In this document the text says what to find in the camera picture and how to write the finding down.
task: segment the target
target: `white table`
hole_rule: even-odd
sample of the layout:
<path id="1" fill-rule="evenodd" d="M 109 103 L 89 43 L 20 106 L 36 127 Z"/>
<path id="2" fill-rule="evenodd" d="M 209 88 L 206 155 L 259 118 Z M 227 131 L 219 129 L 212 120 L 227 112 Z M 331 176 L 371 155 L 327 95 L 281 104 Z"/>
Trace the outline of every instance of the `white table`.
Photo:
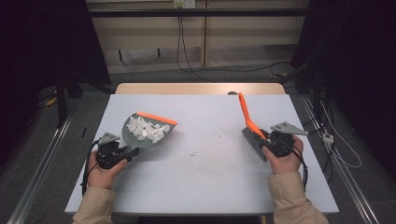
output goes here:
<path id="1" fill-rule="evenodd" d="M 245 94 L 250 117 L 264 130 L 287 121 L 302 128 L 286 94 Z M 95 139 L 121 136 L 128 116 L 143 111 L 178 125 L 158 145 L 140 150 L 117 177 L 114 213 L 131 216 L 261 215 L 274 211 L 266 177 L 271 174 L 241 131 L 246 127 L 236 95 L 112 95 Z M 324 213 L 338 212 L 305 136 L 309 178 L 306 195 Z M 65 209 L 81 202 L 82 171 Z"/>

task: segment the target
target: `beige sleeve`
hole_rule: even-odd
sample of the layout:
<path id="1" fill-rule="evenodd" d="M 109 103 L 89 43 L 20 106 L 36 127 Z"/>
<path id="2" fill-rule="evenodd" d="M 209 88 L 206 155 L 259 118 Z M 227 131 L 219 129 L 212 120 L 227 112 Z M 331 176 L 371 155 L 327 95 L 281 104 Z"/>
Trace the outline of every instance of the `beige sleeve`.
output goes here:
<path id="1" fill-rule="evenodd" d="M 78 211 L 73 216 L 73 223 L 113 223 L 111 213 L 116 196 L 117 193 L 109 189 L 88 187 Z"/>
<path id="2" fill-rule="evenodd" d="M 268 176 L 268 188 L 274 200 L 274 222 L 329 223 L 327 218 L 305 197 L 300 173 Z"/>

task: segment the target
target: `human hand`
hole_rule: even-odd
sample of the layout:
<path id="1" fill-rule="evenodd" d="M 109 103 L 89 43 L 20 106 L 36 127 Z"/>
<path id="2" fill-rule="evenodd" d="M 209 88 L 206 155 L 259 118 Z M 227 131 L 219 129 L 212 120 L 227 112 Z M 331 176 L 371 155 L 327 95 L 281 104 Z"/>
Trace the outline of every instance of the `human hand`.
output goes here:
<path id="1" fill-rule="evenodd" d="M 116 176 L 125 169 L 127 160 L 122 160 L 111 169 L 102 169 L 96 160 L 97 150 L 91 153 L 88 169 L 91 170 L 88 176 L 88 187 L 97 187 L 101 189 L 111 189 Z"/>
<path id="2" fill-rule="evenodd" d="M 303 153 L 304 150 L 303 141 L 301 141 L 301 139 L 296 135 L 293 135 L 292 138 L 294 141 L 293 150 L 295 150 L 296 153 L 300 155 L 300 152 Z M 278 158 L 267 147 L 263 147 L 262 152 L 264 153 L 267 160 L 271 163 L 271 169 L 274 175 L 297 172 L 300 168 L 301 161 L 296 157 L 296 155 L 294 155 L 294 153 L 290 153 L 286 157 Z"/>

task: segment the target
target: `electrical outlet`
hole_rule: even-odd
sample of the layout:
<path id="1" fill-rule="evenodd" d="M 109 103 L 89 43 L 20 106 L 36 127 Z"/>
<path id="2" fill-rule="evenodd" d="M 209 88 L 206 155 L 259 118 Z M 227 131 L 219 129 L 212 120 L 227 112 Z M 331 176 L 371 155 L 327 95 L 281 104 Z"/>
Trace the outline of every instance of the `electrical outlet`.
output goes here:
<path id="1" fill-rule="evenodd" d="M 323 142 L 325 142 L 325 143 L 332 144 L 332 143 L 334 142 L 334 136 L 332 136 L 332 135 L 329 134 L 329 133 L 324 133 L 324 134 L 322 135 L 322 140 L 323 140 Z"/>
<path id="2" fill-rule="evenodd" d="M 184 0 L 184 8 L 195 8 L 195 0 Z"/>
<path id="3" fill-rule="evenodd" d="M 184 0 L 174 0 L 174 8 L 184 8 Z"/>

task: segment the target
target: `gray floor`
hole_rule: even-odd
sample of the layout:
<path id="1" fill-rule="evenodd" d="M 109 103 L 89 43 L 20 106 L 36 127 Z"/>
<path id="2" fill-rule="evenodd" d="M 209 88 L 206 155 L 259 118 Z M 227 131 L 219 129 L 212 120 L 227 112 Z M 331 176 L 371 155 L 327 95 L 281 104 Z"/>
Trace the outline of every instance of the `gray floor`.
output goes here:
<path id="1" fill-rule="evenodd" d="M 268 82 L 271 79 L 271 69 L 260 69 L 250 72 L 231 72 L 224 69 L 249 70 L 261 68 L 263 65 L 244 65 L 220 67 L 219 70 L 197 72 L 196 74 L 216 82 Z M 272 68 L 272 72 L 288 73 L 292 70 L 286 64 L 279 64 Z M 192 73 L 179 70 L 137 71 L 112 75 L 113 85 L 121 82 L 202 82 Z M 285 86 L 290 95 L 301 123 L 310 118 L 302 102 L 302 95 L 297 94 L 293 82 Z M 96 129 L 106 109 L 108 95 L 90 86 L 82 85 L 84 95 L 81 99 L 67 98 L 68 108 L 77 105 L 64 140 L 60 144 L 53 160 L 39 185 L 34 202 L 28 209 L 24 223 L 70 223 L 71 216 L 64 212 L 65 206 L 75 186 L 75 179 L 79 175 L 89 145 L 93 141 Z M 344 117 L 342 109 L 332 102 L 335 127 L 359 154 L 362 166 L 348 169 L 361 188 L 368 203 L 372 206 L 379 223 L 394 223 L 396 219 L 396 181 L 376 161 L 364 141 L 351 131 L 351 124 Z M 52 136 L 56 132 L 57 106 L 41 107 L 35 113 L 35 118 L 26 132 L 21 135 L 22 141 L 11 159 L 3 166 L 0 175 L 0 223 L 6 223 L 26 190 L 35 170 L 46 153 Z M 314 130 L 312 124 L 305 126 L 307 131 Z M 319 164 L 324 165 L 327 152 L 325 151 L 317 133 L 309 135 L 309 141 L 317 155 Z M 336 142 L 343 159 L 351 164 L 357 164 L 356 156 L 341 141 Z M 356 202 L 350 196 L 345 182 L 333 168 L 332 180 L 329 183 L 332 194 L 340 208 L 340 213 L 327 215 L 331 223 L 365 223 Z M 268 223 L 272 223 L 271 215 L 267 216 Z M 135 223 L 136 217 L 115 215 L 115 223 Z"/>

